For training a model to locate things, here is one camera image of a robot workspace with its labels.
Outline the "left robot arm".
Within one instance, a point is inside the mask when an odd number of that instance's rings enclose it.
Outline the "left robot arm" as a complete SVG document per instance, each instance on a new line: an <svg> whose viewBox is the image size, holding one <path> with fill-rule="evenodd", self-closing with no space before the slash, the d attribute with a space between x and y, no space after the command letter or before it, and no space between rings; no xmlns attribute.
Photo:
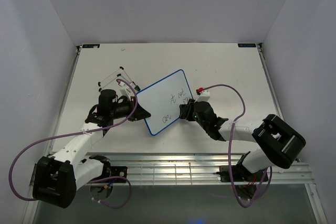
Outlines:
<svg viewBox="0 0 336 224"><path fill-rule="evenodd" d="M118 97L114 90L102 90L98 103L91 108L85 119L83 133L75 136L52 157L42 157L38 161L33 198L67 208L77 190L92 180L121 182L119 176L112 178L116 172L111 168L107 157L85 156L103 139L116 119L138 121L150 117L148 111L136 104L135 97L126 95Z"/></svg>

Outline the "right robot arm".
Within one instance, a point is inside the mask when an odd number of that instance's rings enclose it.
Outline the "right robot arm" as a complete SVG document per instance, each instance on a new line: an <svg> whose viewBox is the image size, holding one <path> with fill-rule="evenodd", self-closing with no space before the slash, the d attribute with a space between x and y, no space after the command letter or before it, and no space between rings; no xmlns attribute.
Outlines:
<svg viewBox="0 0 336 224"><path fill-rule="evenodd" d="M180 119L197 122L206 134L216 141L229 141L231 127L225 129L229 119L217 116L206 101L190 99L180 105ZM306 145L296 130L275 114L269 114L255 129L235 126L233 140L255 142L259 149L242 155L232 166L233 179L247 181L270 166L288 169Z"/></svg>

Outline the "blue framed small whiteboard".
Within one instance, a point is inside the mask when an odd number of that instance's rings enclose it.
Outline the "blue framed small whiteboard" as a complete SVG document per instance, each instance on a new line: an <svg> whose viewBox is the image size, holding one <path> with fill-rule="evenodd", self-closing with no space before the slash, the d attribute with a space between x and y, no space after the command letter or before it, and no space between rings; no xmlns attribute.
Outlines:
<svg viewBox="0 0 336 224"><path fill-rule="evenodd" d="M180 105L193 98L185 72L179 69L137 93L138 104L151 114L145 119L156 136L180 118Z"/></svg>

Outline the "black whiteboard eraser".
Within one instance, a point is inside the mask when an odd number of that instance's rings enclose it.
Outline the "black whiteboard eraser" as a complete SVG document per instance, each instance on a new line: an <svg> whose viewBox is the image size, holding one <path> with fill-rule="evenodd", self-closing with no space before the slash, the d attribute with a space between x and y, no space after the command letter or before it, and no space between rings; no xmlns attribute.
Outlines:
<svg viewBox="0 0 336 224"><path fill-rule="evenodd" d="M187 113L187 104L181 104L179 108L180 108L180 113Z"/></svg>

